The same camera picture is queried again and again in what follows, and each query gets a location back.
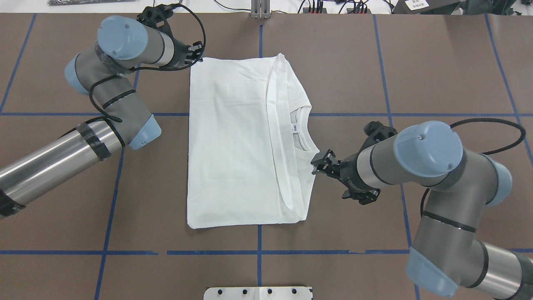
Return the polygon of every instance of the blue plastic cap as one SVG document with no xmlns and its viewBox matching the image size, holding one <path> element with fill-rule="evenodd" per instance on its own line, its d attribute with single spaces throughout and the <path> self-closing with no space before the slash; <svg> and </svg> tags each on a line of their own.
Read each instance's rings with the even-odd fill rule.
<svg viewBox="0 0 533 300">
<path fill-rule="evenodd" d="M 133 138 L 130 143 L 130 147 L 133 150 L 138 150 L 142 146 L 148 144 L 149 142 L 155 140 L 161 135 L 161 127 L 157 124 L 156 118 L 152 115 L 148 121 L 141 128 L 141 131 Z"/>
<path fill-rule="evenodd" d="M 513 187 L 513 177 L 504 165 L 492 160 L 486 155 L 484 156 L 490 160 L 496 169 L 496 175 L 498 176 L 498 190 L 496 191 L 496 195 L 486 204 L 486 206 L 492 207 L 502 203 L 503 200 L 509 196 L 511 188 Z"/>
<path fill-rule="evenodd" d="M 414 284 L 442 297 L 452 297 L 459 287 L 413 247 L 409 247 L 409 259 L 405 272 Z"/>
<path fill-rule="evenodd" d="M 112 15 L 105 18 L 98 29 L 98 44 L 115 59 L 134 59 L 146 49 L 148 33 L 136 20 Z"/>
<path fill-rule="evenodd" d="M 463 158 L 463 144 L 450 126 L 427 121 L 402 130 L 394 141 L 394 156 L 408 172 L 420 177 L 442 176 Z"/>
<path fill-rule="evenodd" d="M 80 94 L 88 95 L 89 91 L 83 87 L 76 74 L 76 59 L 78 58 L 78 55 L 76 55 L 76 57 L 74 57 L 65 67 L 65 78 L 67 79 L 68 84 L 75 88 Z"/>
</svg>

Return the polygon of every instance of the white floor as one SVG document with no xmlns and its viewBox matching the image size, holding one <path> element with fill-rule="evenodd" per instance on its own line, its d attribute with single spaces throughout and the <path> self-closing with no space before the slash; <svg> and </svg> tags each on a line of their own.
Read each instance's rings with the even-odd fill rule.
<svg viewBox="0 0 533 300">
<path fill-rule="evenodd" d="M 156 4 L 173 3 L 177 0 L 162 1 L 156 0 Z M 234 8 L 246 8 L 251 6 L 251 0 L 219 0 L 222 4 Z M 65 6 L 48 6 L 48 0 L 0 0 L 0 12 L 46 12 L 46 13 L 103 13 L 103 12 L 133 12 L 139 13 L 145 6 L 153 5 L 153 0 L 136 0 L 133 2 L 119 3 L 99 3 L 85 5 L 65 5 Z M 183 4 L 195 12 L 232 12 L 218 6 L 213 0 L 183 0 Z M 281 10 L 288 13 L 296 13 L 300 7 L 301 0 L 271 0 L 271 10 Z M 384 0 L 369 0 L 367 3 L 369 9 L 375 14 L 390 13 L 389 6 Z M 333 1 L 325 1 L 324 7 L 329 13 L 338 13 L 342 4 L 337 5 Z M 353 4 L 347 4 L 342 13 L 346 13 L 346 8 L 352 7 Z M 513 5 L 515 11 L 524 15 L 532 15 L 533 8 L 520 4 L 520 0 Z"/>
</svg>

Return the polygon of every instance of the robotic arm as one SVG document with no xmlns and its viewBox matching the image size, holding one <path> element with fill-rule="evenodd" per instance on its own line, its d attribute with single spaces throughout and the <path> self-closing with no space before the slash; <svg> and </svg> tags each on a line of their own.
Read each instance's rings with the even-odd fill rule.
<svg viewBox="0 0 533 300">
<path fill-rule="evenodd" d="M 338 161 L 328 150 L 312 161 L 348 190 L 343 198 L 376 201 L 380 188 L 414 181 L 432 190 L 406 272 L 417 285 L 451 297 L 458 286 L 496 299 L 532 299 L 533 259 L 475 239 L 485 206 L 511 191 L 511 174 L 489 157 L 464 149 L 445 123 L 429 121 L 404 129 L 371 122 L 361 150 Z"/>
<path fill-rule="evenodd" d="M 89 95 L 103 116 L 76 126 L 51 144 L 0 170 L 0 219 L 122 147 L 137 150 L 161 134 L 161 128 L 126 78 L 138 69 L 180 70 L 203 55 L 204 42 L 176 40 L 167 18 L 181 4 L 146 7 L 138 19 L 111 16 L 102 21 L 98 41 L 65 68 L 69 84 Z M 138 64 L 159 66 L 141 67 Z"/>
</svg>

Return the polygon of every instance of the silver metal tube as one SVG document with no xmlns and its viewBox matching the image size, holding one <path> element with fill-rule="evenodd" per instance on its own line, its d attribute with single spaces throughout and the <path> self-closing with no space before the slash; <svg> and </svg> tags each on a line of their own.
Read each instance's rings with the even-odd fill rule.
<svg viewBox="0 0 533 300">
<path fill-rule="evenodd" d="M 496 299 L 513 296 L 522 281 L 522 268 L 516 255 L 508 250 L 485 243 L 489 267 L 483 281 L 475 287 Z"/>
<path fill-rule="evenodd" d="M 105 121 L 90 123 L 89 127 L 109 152 L 121 149 Z M 99 161 L 78 131 L 73 131 L 0 170 L 0 189 L 25 206 Z"/>
</svg>

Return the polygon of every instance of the white metal plate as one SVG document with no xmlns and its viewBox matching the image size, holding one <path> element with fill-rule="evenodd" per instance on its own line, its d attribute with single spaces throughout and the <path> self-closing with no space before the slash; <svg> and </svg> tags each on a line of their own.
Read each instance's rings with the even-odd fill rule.
<svg viewBox="0 0 533 300">
<path fill-rule="evenodd" d="M 208 288 L 204 300 L 313 300 L 311 287 Z"/>
</svg>

